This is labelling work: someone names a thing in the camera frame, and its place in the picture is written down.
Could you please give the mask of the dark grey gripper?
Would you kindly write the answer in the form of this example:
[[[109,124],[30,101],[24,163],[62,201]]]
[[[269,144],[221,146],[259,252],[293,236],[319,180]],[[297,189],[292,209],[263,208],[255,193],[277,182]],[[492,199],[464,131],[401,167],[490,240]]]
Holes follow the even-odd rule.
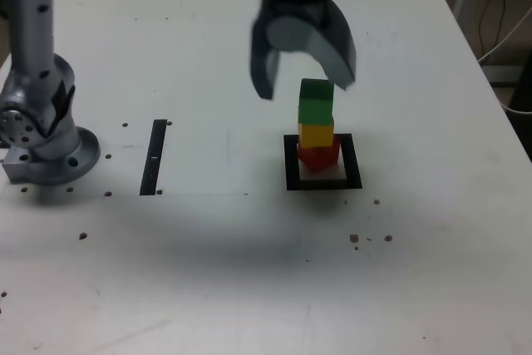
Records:
[[[261,0],[252,29],[249,70],[263,100],[273,99],[279,51],[307,53],[343,90],[356,80],[357,54],[350,27],[333,0]]]

